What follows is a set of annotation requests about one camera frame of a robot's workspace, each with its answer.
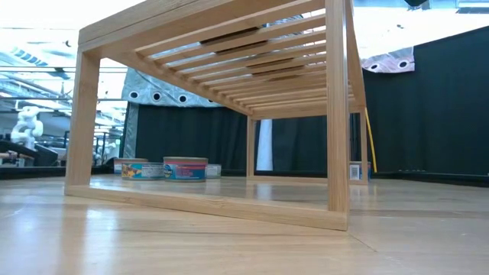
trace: metal can lid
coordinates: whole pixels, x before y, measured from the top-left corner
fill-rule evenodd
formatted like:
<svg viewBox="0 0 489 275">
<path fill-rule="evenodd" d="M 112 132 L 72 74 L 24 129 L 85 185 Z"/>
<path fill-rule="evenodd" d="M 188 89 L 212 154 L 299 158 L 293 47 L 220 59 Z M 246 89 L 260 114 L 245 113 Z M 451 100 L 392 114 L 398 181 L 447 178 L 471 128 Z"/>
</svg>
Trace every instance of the metal can lid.
<svg viewBox="0 0 489 275">
<path fill-rule="evenodd" d="M 206 157 L 164 157 L 163 160 L 198 160 L 208 162 L 209 159 Z"/>
<path fill-rule="evenodd" d="M 144 158 L 115 158 L 114 161 L 124 161 L 124 162 L 131 162 L 131 161 L 147 161 L 147 159 Z"/>
</svg>

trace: small white object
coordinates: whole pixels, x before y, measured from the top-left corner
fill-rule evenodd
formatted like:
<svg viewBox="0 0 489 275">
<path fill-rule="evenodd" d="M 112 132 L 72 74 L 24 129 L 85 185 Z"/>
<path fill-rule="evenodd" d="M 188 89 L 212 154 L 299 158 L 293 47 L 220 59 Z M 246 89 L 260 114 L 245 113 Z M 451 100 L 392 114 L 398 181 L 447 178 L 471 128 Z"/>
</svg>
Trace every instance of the small white object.
<svg viewBox="0 0 489 275">
<path fill-rule="evenodd" d="M 360 179 L 360 164 L 350 164 L 350 180 Z"/>
<path fill-rule="evenodd" d="M 206 177 L 208 179 L 221 177 L 221 165 L 208 164 L 206 167 Z"/>
</svg>

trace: slatted wooden shelf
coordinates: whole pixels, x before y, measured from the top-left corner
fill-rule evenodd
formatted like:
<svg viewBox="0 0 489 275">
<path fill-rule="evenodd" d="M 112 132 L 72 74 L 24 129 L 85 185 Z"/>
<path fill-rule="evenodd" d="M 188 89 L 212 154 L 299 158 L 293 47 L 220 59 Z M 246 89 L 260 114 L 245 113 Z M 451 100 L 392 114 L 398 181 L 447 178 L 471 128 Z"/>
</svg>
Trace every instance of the slatted wooden shelf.
<svg viewBox="0 0 489 275">
<path fill-rule="evenodd" d="M 328 115 L 329 147 L 339 148 L 329 155 L 329 208 L 348 213 L 346 114 L 365 108 L 352 13 L 351 0 L 147 0 L 83 28 L 67 185 L 89 182 L 91 112 L 108 57 L 247 115 L 249 148 L 256 120 Z"/>
</svg>

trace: yellow pole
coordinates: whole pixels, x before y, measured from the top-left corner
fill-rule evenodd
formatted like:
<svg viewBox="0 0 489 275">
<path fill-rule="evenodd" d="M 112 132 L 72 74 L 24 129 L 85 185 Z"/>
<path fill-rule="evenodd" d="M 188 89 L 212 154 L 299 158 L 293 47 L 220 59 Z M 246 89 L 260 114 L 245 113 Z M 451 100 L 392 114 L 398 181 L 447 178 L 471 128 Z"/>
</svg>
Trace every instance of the yellow pole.
<svg viewBox="0 0 489 275">
<path fill-rule="evenodd" d="M 374 172 L 377 172 L 377 160 L 375 159 L 374 138 L 372 137 L 372 128 L 370 127 L 370 119 L 368 118 L 368 111 L 365 107 L 365 117 L 367 118 L 368 135 L 370 136 L 370 147 L 372 149 L 372 164 L 374 165 Z"/>
</svg>

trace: wooden slat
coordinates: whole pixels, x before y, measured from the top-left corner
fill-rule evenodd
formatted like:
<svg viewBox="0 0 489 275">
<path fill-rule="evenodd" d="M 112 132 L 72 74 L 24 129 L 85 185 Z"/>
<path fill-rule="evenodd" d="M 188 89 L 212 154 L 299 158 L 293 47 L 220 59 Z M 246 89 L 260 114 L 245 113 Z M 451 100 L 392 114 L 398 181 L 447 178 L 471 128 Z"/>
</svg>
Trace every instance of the wooden slat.
<svg viewBox="0 0 489 275">
<path fill-rule="evenodd" d="M 298 98 L 288 98 L 288 99 L 278 99 L 275 101 L 264 101 L 260 103 L 253 103 L 253 104 L 244 104 L 246 107 L 251 108 L 253 110 L 254 108 L 259 108 L 259 107 L 270 107 L 270 106 L 277 106 L 277 105 L 282 105 L 282 104 L 291 104 L 291 103 L 307 103 L 307 102 L 316 102 L 316 101 L 326 101 L 328 98 L 325 96 L 317 96 L 317 95 L 309 95 L 309 96 L 303 96 L 301 99 Z"/>
<path fill-rule="evenodd" d="M 324 15 L 288 21 L 287 23 L 276 24 L 271 27 L 264 27 L 256 31 L 249 31 L 232 37 L 224 37 L 209 44 L 200 44 L 194 47 L 179 50 L 175 53 L 169 53 L 161 57 L 156 57 L 154 58 L 154 61 L 162 64 L 170 63 L 190 57 L 197 57 L 206 53 L 245 46 L 320 26 L 324 26 Z"/>
<path fill-rule="evenodd" d="M 309 54 L 320 53 L 324 51 L 324 45 L 309 45 L 305 47 L 296 47 L 292 49 L 286 49 L 281 51 L 276 51 L 272 53 L 263 53 L 260 55 L 246 57 L 240 60 L 231 60 L 228 62 L 217 63 L 210 66 L 201 66 L 195 69 L 187 70 L 181 72 L 185 76 L 204 76 L 210 73 L 221 72 L 224 70 L 231 70 L 237 68 L 243 68 L 246 66 L 253 66 L 263 63 L 274 62 L 278 60 L 285 60 L 294 57 L 303 57 Z"/>
<path fill-rule="evenodd" d="M 353 102 L 353 104 L 348 104 L 348 109 L 350 110 L 350 113 L 356 114 L 360 113 L 362 109 L 365 109 L 365 107 L 361 104 L 361 102 L 357 104 L 357 102 L 355 101 Z"/>
<path fill-rule="evenodd" d="M 293 92 L 293 91 L 299 91 L 299 90 L 305 90 L 305 89 L 318 89 L 326 86 L 326 81 L 317 81 L 314 83 L 297 83 L 297 84 L 290 84 L 290 85 L 284 85 L 284 86 L 278 86 L 278 87 L 273 87 L 273 86 L 268 86 L 264 88 L 255 88 L 255 90 L 252 91 L 247 91 L 247 92 L 233 92 L 233 93 L 228 93 L 225 95 L 228 95 L 229 98 L 232 99 L 241 99 L 244 97 L 248 96 L 256 96 L 256 95 L 273 95 L 275 93 L 280 93 L 280 92 Z"/>
<path fill-rule="evenodd" d="M 358 102 L 366 106 L 364 77 L 358 56 L 357 38 L 353 23 L 353 0 L 345 0 L 346 8 L 346 37 L 348 54 L 348 78 L 353 86 L 353 93 Z"/>
<path fill-rule="evenodd" d="M 155 53 L 164 52 L 165 50 L 171 50 L 225 34 L 232 34 L 237 31 L 243 31 L 283 18 L 300 15 L 308 11 L 315 11 L 323 6 L 324 3 L 322 3 L 322 0 L 298 0 L 278 7 L 269 8 L 264 11 L 259 11 L 252 15 L 245 15 L 241 18 L 205 27 L 188 34 L 172 37 L 155 44 L 138 48 L 136 49 L 136 52 L 147 57 Z"/>
<path fill-rule="evenodd" d="M 311 73 L 305 76 L 294 77 L 291 79 L 283 79 L 276 81 L 262 81 L 250 84 L 236 84 L 230 86 L 223 86 L 216 89 L 219 95 L 235 95 L 242 94 L 246 92 L 258 92 L 261 90 L 271 90 L 271 89 L 288 89 L 288 88 L 299 88 L 303 86 L 315 85 L 324 83 L 326 75 L 324 73 Z"/>
<path fill-rule="evenodd" d="M 279 101 L 284 99 L 304 99 L 317 96 L 325 96 L 324 89 L 296 90 L 293 92 L 280 92 L 271 95 L 265 94 L 248 96 L 241 99 L 236 99 L 236 101 L 243 104 L 251 104 L 259 102 Z"/>
<path fill-rule="evenodd" d="M 270 72 L 274 70 L 287 69 L 295 66 L 305 66 L 305 65 L 310 65 L 310 64 L 325 62 L 325 61 L 326 61 L 326 55 L 319 54 L 319 55 L 314 55 L 309 57 L 297 57 L 291 60 L 276 61 L 273 63 L 253 66 L 251 68 L 241 68 L 236 70 L 224 71 L 220 73 L 213 73 L 211 75 L 198 76 L 193 79 L 198 82 L 208 82 L 208 81 L 226 79 L 235 76 L 243 76 L 246 74 L 264 73 L 264 72 Z"/>
<path fill-rule="evenodd" d="M 181 63 L 169 66 L 172 70 L 181 71 L 192 69 L 207 64 L 213 64 L 226 60 L 233 60 L 240 57 L 249 57 L 260 53 L 269 53 L 273 50 L 282 50 L 288 47 L 301 46 L 307 43 L 324 40 L 325 31 L 315 31 L 308 34 L 294 35 L 276 40 L 269 40 L 263 44 L 250 45 L 229 52 L 212 54 L 208 57 L 199 57 L 193 60 L 183 61 Z"/>
<path fill-rule="evenodd" d="M 101 58 L 113 57 L 118 53 L 131 51 L 291 1 L 149 0 L 142 3 L 141 8 L 123 11 L 121 14 L 82 29 L 79 50 L 90 51 L 90 54 L 96 54 Z"/>
<path fill-rule="evenodd" d="M 316 101 L 316 102 L 305 102 L 305 103 L 281 104 L 278 106 L 257 107 L 257 108 L 253 108 L 253 111 L 257 113 L 280 112 L 285 110 L 293 111 L 294 109 L 302 109 L 302 108 L 315 108 L 318 106 L 319 107 L 326 106 L 326 100 Z"/>
<path fill-rule="evenodd" d="M 303 84 L 298 84 L 298 86 L 291 85 L 291 86 L 279 86 L 277 88 L 274 87 L 269 87 L 269 88 L 261 88 L 257 89 L 256 91 L 253 92 L 242 92 L 242 93 L 232 93 L 228 94 L 227 96 L 230 99 L 244 99 L 244 98 L 249 98 L 253 96 L 261 96 L 261 95 L 275 95 L 275 94 L 280 94 L 283 92 L 298 92 L 298 91 L 304 91 L 304 90 L 310 90 L 310 89 L 320 89 L 326 87 L 326 82 L 317 82 L 316 84 L 308 84 L 308 83 L 303 83 Z"/>
<path fill-rule="evenodd" d="M 163 81 L 166 81 L 171 85 L 179 86 L 180 88 L 185 89 L 189 92 L 193 92 L 196 95 L 211 99 L 212 101 L 222 104 L 237 112 L 245 115 L 251 115 L 250 109 L 243 108 L 240 105 L 236 105 L 234 102 L 231 102 L 226 98 L 220 98 L 209 92 L 208 89 L 199 88 L 196 85 L 191 85 L 184 79 L 176 77 L 169 69 L 162 66 L 157 66 L 155 63 L 149 63 L 144 59 L 143 56 L 140 56 L 135 52 L 119 54 L 115 60 L 126 66 L 135 68 L 136 70 L 140 70 L 141 72 L 146 73 L 152 77 L 162 79 Z"/>
<path fill-rule="evenodd" d="M 345 1 L 325 0 L 326 78 L 328 80 L 328 209 L 349 212 L 349 115 L 348 64 L 346 50 Z"/>
<path fill-rule="evenodd" d="M 260 80 L 276 79 L 286 76 L 298 76 L 306 73 L 322 72 L 326 68 L 325 63 L 309 65 L 304 67 L 289 68 L 285 70 L 280 70 L 278 72 L 262 73 L 257 76 L 239 76 L 231 79 L 222 79 L 210 82 L 201 83 L 201 86 L 209 87 L 212 91 L 215 91 L 217 87 L 220 86 L 230 86 L 240 83 L 252 83 Z"/>
<path fill-rule="evenodd" d="M 354 101 L 355 97 L 351 95 L 348 99 L 350 101 Z M 252 110 L 255 110 L 258 107 L 279 106 L 279 105 L 290 104 L 290 103 L 321 102 L 321 101 L 325 102 L 327 100 L 328 98 L 323 94 L 318 95 L 315 93 L 310 93 L 305 95 L 284 96 L 278 99 L 257 99 L 252 103 L 248 103 L 248 102 L 239 102 L 239 103 Z"/>
<path fill-rule="evenodd" d="M 358 106 L 354 105 L 354 102 L 349 105 L 349 112 L 358 112 Z M 328 109 L 325 106 L 316 106 L 315 108 L 302 107 L 302 108 L 287 108 L 274 112 L 255 112 L 253 114 L 253 119 L 278 119 L 278 118 L 305 118 L 312 116 L 322 116 L 328 114 Z"/>
</svg>

